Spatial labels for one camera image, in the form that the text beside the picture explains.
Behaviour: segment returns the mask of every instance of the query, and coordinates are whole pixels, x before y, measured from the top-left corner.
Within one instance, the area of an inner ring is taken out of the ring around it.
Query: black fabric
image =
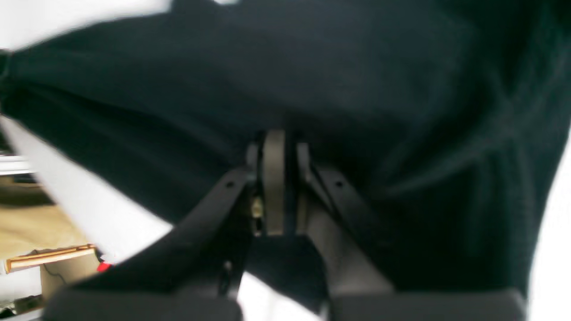
[[[175,223],[258,131],[303,132],[396,222],[379,255],[397,288],[526,293],[569,132],[570,14],[566,0],[180,0],[16,52],[2,109]]]

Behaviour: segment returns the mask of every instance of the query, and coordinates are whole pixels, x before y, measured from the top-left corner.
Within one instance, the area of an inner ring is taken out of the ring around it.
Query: red object
[[[102,263],[100,263],[99,266],[97,267],[97,271],[98,271],[98,272],[105,272],[105,271],[107,271],[107,269],[109,269],[110,267],[111,267],[111,264],[102,262]]]

